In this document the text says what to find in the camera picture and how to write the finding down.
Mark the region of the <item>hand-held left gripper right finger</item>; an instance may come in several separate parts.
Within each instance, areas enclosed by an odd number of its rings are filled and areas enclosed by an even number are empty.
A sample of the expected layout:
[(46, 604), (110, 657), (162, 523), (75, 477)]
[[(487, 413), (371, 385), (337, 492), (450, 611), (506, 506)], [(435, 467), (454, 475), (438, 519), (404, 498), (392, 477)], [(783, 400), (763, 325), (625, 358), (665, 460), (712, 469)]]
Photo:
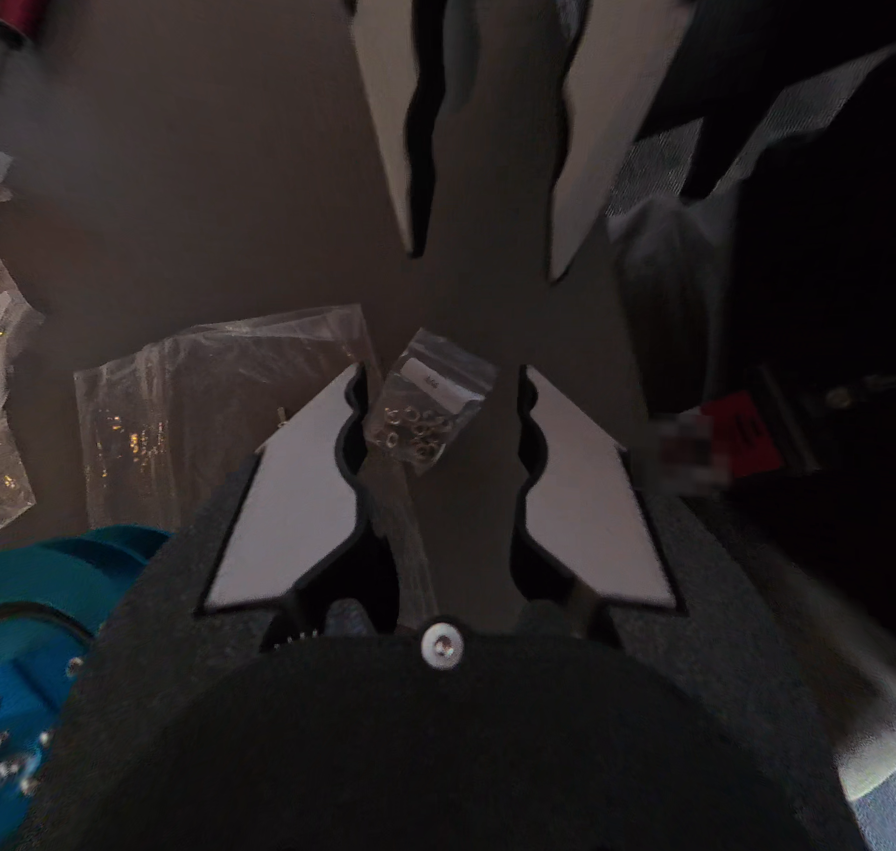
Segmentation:
[(525, 481), (513, 504), (512, 581), (527, 600), (687, 613), (629, 452), (533, 365), (519, 367)]

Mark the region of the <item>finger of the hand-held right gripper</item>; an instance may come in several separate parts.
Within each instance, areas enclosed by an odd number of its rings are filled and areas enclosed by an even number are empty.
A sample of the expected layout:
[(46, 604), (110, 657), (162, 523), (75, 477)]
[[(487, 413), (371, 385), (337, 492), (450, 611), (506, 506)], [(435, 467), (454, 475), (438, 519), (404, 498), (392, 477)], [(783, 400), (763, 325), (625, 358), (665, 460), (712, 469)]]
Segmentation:
[(550, 283), (604, 214), (692, 16), (692, 0), (556, 0), (569, 52), (550, 212)]
[(446, 93), (448, 0), (354, 0), (352, 41), (381, 164), (410, 258), (427, 248), (435, 121)]

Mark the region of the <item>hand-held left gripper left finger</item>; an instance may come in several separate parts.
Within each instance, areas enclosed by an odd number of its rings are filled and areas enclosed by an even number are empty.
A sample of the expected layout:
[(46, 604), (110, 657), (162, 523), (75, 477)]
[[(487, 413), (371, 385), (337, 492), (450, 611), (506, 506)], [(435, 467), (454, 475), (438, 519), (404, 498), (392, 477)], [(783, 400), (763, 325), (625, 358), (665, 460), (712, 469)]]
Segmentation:
[(365, 413), (367, 371), (354, 364), (260, 446), (202, 596), (204, 615), (287, 602), (364, 534)]

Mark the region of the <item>small clear screw bag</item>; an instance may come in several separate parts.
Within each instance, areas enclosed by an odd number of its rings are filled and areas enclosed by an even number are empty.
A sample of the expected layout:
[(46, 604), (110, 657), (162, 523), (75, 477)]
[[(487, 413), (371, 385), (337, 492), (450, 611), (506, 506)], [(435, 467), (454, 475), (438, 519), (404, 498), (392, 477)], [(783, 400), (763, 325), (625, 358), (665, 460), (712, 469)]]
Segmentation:
[(477, 417), (496, 379), (496, 365), (419, 329), (367, 410), (365, 440), (421, 477)]

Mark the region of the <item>dark grey desk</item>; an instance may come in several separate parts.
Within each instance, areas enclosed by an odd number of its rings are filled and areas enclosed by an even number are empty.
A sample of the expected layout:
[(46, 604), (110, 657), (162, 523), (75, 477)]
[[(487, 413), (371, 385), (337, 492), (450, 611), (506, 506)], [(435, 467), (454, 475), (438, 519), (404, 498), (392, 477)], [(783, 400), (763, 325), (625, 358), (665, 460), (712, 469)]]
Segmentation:
[(437, 125), (410, 260), (342, 0), (54, 0), (2, 79), (2, 262), (46, 317), (8, 402), (37, 506), (2, 548), (87, 529), (73, 373), (200, 323), (360, 304), (385, 369), (421, 327), (500, 367), (410, 492), (437, 611), (512, 627), (519, 365), (625, 446), (646, 408), (604, 221), (546, 283), (554, 0), (477, 0), (477, 18), (477, 85)]

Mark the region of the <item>large clear plastic bag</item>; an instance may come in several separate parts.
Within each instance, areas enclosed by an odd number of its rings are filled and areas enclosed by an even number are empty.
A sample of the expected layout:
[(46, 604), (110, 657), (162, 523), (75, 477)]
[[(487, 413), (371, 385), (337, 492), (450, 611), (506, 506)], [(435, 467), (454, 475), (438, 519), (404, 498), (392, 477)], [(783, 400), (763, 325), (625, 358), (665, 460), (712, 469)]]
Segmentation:
[(179, 600), (185, 617), (202, 621), (279, 613), (296, 634), (323, 631), (339, 600), (358, 602), (381, 636), (435, 613), (408, 483), (367, 442), (364, 534), (283, 604), (200, 611), (256, 452), (354, 364), (365, 365), (369, 410), (383, 381), (365, 317), (360, 306), (335, 306), (198, 325), (75, 373), (89, 525), (169, 536), (133, 598)]

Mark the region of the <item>red badge card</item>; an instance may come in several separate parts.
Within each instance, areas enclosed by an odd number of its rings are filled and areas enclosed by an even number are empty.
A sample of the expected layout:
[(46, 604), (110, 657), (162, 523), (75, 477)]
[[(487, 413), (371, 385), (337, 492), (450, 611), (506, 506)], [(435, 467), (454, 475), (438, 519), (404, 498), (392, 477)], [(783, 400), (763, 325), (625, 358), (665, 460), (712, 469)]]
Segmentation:
[(738, 390), (696, 410), (712, 427), (712, 458), (723, 467), (725, 486), (744, 486), (785, 471), (785, 456), (756, 398)]

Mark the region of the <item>pile of small parts bags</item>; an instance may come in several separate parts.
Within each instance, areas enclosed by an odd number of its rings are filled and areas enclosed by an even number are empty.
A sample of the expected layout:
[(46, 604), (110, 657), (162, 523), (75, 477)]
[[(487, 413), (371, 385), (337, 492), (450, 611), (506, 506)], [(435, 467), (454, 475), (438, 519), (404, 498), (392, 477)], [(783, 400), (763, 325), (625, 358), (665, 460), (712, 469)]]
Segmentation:
[(6, 529), (37, 502), (8, 421), (14, 365), (44, 317), (19, 292), (6, 266), (0, 266), (0, 527)]

